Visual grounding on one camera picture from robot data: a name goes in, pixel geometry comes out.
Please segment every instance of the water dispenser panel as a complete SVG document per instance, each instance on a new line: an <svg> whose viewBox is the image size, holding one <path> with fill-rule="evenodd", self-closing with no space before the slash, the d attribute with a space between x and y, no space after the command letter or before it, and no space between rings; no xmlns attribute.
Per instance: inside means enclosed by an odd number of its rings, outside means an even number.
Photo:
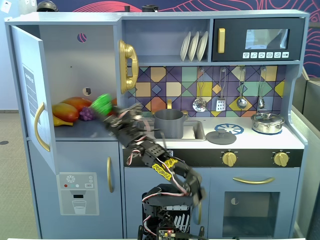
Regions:
<svg viewBox="0 0 320 240"><path fill-rule="evenodd" d="M61 215L99 215L95 172L60 172L56 181Z"/></svg>

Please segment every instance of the microwave window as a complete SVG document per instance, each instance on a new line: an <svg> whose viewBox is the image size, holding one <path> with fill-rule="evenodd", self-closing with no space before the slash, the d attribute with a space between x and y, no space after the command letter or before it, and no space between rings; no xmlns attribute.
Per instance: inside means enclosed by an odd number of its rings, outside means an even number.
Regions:
<svg viewBox="0 0 320 240"><path fill-rule="evenodd" d="M245 49L286 49L288 29L248 29Z"/></svg>

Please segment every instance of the blue burner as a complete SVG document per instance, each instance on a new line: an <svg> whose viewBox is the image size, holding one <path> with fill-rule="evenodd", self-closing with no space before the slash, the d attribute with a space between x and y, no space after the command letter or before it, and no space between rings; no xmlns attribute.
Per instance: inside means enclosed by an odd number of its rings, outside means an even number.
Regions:
<svg viewBox="0 0 320 240"><path fill-rule="evenodd" d="M222 123L219 124L217 126L215 126L214 130L218 130L218 129L224 129L227 132L233 134L233 135L238 135L238 134L242 134L244 132L244 128L237 125L237 124L233 124L233 123Z"/></svg>

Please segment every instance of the oven window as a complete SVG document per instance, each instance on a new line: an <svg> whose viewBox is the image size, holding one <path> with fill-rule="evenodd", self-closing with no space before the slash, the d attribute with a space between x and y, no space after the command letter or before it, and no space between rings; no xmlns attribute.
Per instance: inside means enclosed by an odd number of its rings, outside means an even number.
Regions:
<svg viewBox="0 0 320 240"><path fill-rule="evenodd" d="M286 49L288 29L248 29L245 49Z"/></svg>
<svg viewBox="0 0 320 240"><path fill-rule="evenodd" d="M226 192L222 237L272 238L279 197L279 192Z"/></svg>

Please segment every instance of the white plate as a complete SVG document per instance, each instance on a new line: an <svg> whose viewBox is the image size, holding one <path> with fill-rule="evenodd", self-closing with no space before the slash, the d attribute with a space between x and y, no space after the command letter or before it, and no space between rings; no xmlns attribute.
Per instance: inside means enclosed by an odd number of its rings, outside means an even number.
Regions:
<svg viewBox="0 0 320 240"><path fill-rule="evenodd" d="M182 61L185 60L187 52L188 52L190 36L191 36L191 32L189 32L187 34L187 36L184 38L183 43L182 43L182 47L181 47L181 51L180 51L180 57L181 57Z"/></svg>
<svg viewBox="0 0 320 240"><path fill-rule="evenodd" d="M198 45L198 40L199 40L199 32L197 31L195 36L192 38L191 43L190 43L190 48L189 48L189 59L190 59L190 62L192 62L192 60L195 57L196 50L197 50L197 45Z"/></svg>
<svg viewBox="0 0 320 240"><path fill-rule="evenodd" d="M206 31L202 36L202 38L200 39L198 48L196 50L196 57L198 58L199 61L201 61L202 57L204 56L206 46L207 46L207 41L208 41L208 31Z"/></svg>

